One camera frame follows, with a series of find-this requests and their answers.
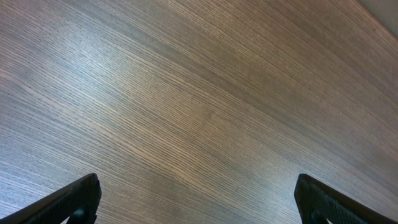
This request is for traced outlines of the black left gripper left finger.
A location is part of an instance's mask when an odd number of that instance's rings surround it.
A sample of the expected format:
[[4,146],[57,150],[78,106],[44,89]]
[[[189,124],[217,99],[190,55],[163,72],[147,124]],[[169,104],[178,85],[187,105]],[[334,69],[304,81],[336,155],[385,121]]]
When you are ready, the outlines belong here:
[[94,224],[102,192],[98,176],[88,174],[1,219],[1,224]]

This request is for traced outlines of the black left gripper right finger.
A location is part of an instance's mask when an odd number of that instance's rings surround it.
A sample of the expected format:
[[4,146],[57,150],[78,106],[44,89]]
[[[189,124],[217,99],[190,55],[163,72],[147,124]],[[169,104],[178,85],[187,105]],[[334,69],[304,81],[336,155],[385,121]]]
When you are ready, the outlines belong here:
[[303,224],[397,224],[307,174],[298,176],[294,198]]

